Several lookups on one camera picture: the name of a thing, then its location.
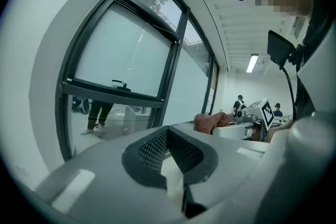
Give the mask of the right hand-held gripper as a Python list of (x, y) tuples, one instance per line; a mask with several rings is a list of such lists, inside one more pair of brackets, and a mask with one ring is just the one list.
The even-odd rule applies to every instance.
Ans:
[[(215, 127), (212, 135), (234, 140), (252, 140), (265, 142), (268, 137), (268, 131), (274, 121), (274, 113), (267, 98), (256, 101), (246, 107), (241, 105), (236, 112), (234, 121), (239, 124), (233, 124), (226, 127)], [(252, 131), (245, 131), (247, 124), (251, 123)]]

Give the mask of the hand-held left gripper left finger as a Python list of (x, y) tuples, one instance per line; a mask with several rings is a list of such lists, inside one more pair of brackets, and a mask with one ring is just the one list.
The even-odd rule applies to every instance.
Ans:
[(124, 169), (127, 146), (149, 129), (97, 143), (48, 175), (36, 194), (63, 217), (82, 224), (181, 224), (184, 215), (166, 190), (136, 182)]

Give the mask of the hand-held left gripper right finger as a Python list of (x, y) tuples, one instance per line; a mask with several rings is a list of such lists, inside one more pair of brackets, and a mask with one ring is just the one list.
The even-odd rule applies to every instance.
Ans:
[(210, 209), (251, 174), (267, 143), (213, 136), (170, 126), (167, 144), (167, 195), (183, 212)]

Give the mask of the reddish brown cloth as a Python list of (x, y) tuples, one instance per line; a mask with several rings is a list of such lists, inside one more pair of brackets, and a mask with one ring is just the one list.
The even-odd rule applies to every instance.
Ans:
[(216, 127), (227, 127), (234, 119), (233, 115), (218, 112), (213, 115), (197, 114), (194, 118), (195, 131), (211, 134)]

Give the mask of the clear glass window pane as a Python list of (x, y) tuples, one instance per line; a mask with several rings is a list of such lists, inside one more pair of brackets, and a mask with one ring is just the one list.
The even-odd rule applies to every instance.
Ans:
[(152, 127), (155, 108), (93, 102), (86, 97), (67, 95), (66, 131), (71, 155), (108, 140)]

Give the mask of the partly frosted glass pane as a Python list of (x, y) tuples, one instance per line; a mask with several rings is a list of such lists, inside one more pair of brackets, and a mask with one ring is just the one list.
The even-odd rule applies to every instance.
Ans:
[(192, 121), (195, 115), (201, 113), (210, 62), (210, 52), (188, 20), (163, 125)]

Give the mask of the long ceiling light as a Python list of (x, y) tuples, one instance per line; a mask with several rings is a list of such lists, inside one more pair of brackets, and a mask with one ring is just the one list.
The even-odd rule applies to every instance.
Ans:
[(255, 67), (255, 65), (258, 61), (258, 58), (259, 58), (259, 54), (251, 54), (248, 67), (246, 69), (247, 73), (252, 73), (253, 72), (254, 67)]

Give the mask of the chest-mounted timer display device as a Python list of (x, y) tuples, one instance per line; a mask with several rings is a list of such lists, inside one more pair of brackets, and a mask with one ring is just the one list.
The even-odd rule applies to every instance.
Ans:
[(294, 45), (283, 36), (272, 30), (268, 32), (267, 54), (270, 56), (270, 60), (279, 67), (284, 67), (295, 50)]

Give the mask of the person's black shirt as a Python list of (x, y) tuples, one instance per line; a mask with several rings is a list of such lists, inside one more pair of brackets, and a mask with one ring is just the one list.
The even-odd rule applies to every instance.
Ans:
[(336, 11), (330, 0), (311, 0), (309, 25), (297, 65), (296, 119), (336, 112)]

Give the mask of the frosted glass window pane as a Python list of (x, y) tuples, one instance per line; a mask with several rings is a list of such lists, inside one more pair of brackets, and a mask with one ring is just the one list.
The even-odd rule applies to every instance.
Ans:
[(114, 4), (88, 39), (75, 78), (113, 88), (124, 82), (132, 92), (155, 97), (170, 46), (150, 24)]

